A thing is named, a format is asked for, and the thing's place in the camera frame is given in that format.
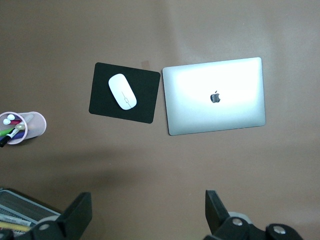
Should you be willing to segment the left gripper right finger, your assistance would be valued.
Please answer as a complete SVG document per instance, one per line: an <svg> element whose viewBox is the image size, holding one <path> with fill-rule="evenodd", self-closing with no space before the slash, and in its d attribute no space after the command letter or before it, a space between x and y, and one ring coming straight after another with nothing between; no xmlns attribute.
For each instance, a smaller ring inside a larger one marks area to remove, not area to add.
<svg viewBox="0 0 320 240"><path fill-rule="evenodd" d="M229 212L215 190L205 191L205 217L211 234L206 240L301 240L292 227L271 223L261 230L247 215Z"/></svg>

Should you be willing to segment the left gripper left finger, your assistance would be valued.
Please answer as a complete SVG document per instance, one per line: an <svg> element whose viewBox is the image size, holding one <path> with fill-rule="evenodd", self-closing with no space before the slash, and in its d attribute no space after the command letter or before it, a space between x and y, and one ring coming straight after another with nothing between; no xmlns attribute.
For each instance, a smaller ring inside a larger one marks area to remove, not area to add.
<svg viewBox="0 0 320 240"><path fill-rule="evenodd" d="M2 240L79 240L93 217L92 196L80 193L56 220L46 220L15 237L10 229L0 231Z"/></svg>

